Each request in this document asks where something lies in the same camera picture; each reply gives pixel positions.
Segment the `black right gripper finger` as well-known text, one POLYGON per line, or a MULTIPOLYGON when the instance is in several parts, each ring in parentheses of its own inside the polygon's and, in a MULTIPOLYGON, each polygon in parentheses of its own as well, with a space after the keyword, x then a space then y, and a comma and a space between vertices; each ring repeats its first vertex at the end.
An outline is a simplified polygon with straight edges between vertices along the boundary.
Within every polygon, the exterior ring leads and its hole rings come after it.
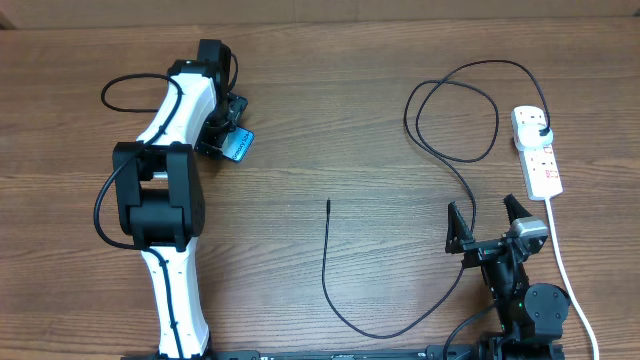
POLYGON ((527 211, 513 194, 504 197, 503 203, 506 208, 509 223, 513 224, 515 220, 531 217, 532 214, 527 211))
POLYGON ((445 243, 446 253, 462 253, 474 243, 474 237, 455 202, 448 204, 448 229, 445 243))

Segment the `blue Samsung smartphone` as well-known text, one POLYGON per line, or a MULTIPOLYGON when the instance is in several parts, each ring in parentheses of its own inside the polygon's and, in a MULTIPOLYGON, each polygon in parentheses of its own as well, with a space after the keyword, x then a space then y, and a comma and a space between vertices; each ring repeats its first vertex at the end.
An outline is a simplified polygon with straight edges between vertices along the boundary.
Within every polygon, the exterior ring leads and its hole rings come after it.
POLYGON ((221 147, 222 155, 235 163, 240 163, 247 154, 254 138, 253 132, 237 127, 227 135, 221 147))

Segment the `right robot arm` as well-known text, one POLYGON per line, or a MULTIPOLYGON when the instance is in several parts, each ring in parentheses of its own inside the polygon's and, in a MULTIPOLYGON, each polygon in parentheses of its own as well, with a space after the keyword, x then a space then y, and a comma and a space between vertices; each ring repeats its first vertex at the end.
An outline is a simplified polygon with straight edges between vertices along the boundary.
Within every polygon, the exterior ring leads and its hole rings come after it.
POLYGON ((563 335, 571 300, 559 286, 531 284, 524 263, 537 254, 549 228, 509 194, 503 199, 510 227, 500 238, 478 242, 455 203, 448 205, 445 251, 461 254, 463 269, 480 268, 493 303, 456 327, 442 348, 444 359, 562 359, 556 343, 563 335), (451 343, 469 324, 496 311, 501 330, 473 345, 453 350, 451 343))

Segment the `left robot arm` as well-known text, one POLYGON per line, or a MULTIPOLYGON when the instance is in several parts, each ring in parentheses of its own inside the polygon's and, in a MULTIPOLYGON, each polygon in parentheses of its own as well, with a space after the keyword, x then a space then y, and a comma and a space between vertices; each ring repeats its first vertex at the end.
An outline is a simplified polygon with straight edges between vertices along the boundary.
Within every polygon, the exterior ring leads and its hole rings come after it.
POLYGON ((154 288, 161 335, 155 359, 212 359, 200 301, 196 250, 206 217, 197 155, 243 160, 254 134, 240 126, 246 98, 234 93, 238 61, 220 40, 202 39, 197 56, 162 74, 165 98, 133 142, 113 150, 118 216, 128 247, 141 253, 154 288))

